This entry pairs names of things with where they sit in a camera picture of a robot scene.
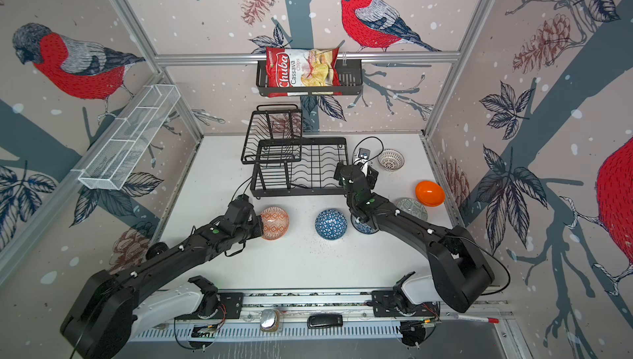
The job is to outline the orange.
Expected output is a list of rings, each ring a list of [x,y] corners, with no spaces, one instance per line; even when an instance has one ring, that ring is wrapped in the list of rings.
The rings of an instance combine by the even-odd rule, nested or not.
[[[281,207],[268,207],[261,214],[262,238],[272,241],[278,240],[288,231],[289,216]]]

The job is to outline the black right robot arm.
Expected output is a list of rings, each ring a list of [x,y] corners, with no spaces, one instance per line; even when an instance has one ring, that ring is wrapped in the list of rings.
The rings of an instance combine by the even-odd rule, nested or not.
[[[338,163],[334,178],[344,189],[351,215],[359,222],[389,233],[422,253],[441,300],[465,313],[495,279],[484,250],[463,227],[448,229],[403,212],[373,192],[377,171],[368,165]]]

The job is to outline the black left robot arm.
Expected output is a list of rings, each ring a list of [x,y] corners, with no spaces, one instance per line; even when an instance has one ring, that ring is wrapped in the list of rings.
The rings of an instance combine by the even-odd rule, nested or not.
[[[261,218],[246,194],[224,215],[194,230],[183,242],[144,263],[111,274],[94,273],[64,318],[59,332],[83,358],[112,358],[132,337],[134,310],[181,274],[262,235]]]

